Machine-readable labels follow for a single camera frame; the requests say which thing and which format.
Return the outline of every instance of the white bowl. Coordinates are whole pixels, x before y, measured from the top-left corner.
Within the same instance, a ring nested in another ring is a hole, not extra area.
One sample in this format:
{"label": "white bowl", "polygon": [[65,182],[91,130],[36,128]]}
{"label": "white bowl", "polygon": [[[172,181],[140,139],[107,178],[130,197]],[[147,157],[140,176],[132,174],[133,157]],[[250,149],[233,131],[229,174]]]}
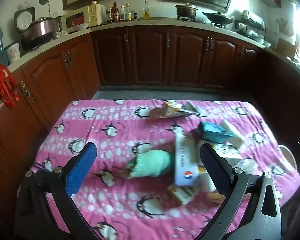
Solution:
{"label": "white bowl", "polygon": [[85,30],[86,28],[88,28],[88,26],[89,26],[89,24],[90,23],[83,23],[83,24],[80,24],[80,25],[77,25],[77,26],[73,26],[73,29],[75,30],[75,31],[83,31],[83,30]]}

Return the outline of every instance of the red tassel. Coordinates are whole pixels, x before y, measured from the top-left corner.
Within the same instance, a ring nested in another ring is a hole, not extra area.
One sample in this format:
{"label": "red tassel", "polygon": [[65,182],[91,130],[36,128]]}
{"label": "red tassel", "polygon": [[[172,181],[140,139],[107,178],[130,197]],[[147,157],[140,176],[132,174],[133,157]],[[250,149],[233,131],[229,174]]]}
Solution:
{"label": "red tassel", "polygon": [[[12,84],[12,89],[9,88],[9,85],[7,83],[7,79],[6,79],[4,72],[6,72],[8,74],[8,78]],[[0,96],[1,96],[1,100],[4,102],[4,104],[7,107],[14,106],[14,103],[12,100],[13,98],[16,101],[19,101],[18,95],[13,92],[16,87],[17,87],[17,84],[16,84],[16,81],[14,80],[13,76],[11,75],[11,72],[8,70],[7,67],[5,67],[4,65],[2,65],[0,63]]]}

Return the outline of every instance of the white chair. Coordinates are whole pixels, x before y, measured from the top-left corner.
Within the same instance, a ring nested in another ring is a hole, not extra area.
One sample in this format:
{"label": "white chair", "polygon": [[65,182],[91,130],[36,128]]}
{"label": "white chair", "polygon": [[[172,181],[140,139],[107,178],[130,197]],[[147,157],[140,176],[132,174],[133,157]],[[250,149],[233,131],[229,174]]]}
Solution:
{"label": "white chair", "polygon": [[283,156],[286,157],[288,162],[297,170],[296,159],[294,158],[289,148],[284,145],[279,145],[279,149],[282,151]]}

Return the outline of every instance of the teal box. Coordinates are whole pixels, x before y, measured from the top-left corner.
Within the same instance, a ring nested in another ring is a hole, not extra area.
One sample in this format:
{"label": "teal box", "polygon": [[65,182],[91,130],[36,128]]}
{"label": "teal box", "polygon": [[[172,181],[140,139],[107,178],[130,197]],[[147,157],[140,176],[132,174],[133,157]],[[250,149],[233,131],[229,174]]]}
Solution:
{"label": "teal box", "polygon": [[224,143],[235,135],[212,122],[200,122],[198,126],[201,138],[215,143]]}

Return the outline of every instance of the pink bedspread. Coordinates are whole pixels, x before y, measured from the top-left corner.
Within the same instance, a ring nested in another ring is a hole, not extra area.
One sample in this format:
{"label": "pink bedspread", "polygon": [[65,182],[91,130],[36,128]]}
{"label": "pink bedspread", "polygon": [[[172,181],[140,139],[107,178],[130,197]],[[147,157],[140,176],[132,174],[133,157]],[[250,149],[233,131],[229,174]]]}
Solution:
{"label": "pink bedspread", "polygon": [[[204,193],[184,207],[167,195],[172,174],[159,178],[123,179],[119,170],[136,153],[149,149],[174,152],[176,133],[189,132],[201,120],[227,119],[246,138],[240,149],[247,172],[273,175],[280,205],[300,185],[300,175],[283,157],[260,113],[249,103],[193,101],[206,116],[150,119],[149,111],[164,100],[73,101],[41,145],[33,170],[64,166],[86,142],[97,145],[98,156],[79,192],[72,196],[87,222],[103,239],[194,239],[218,209]],[[51,194],[48,201],[59,227],[68,231]],[[229,231],[239,225],[245,199]]]}

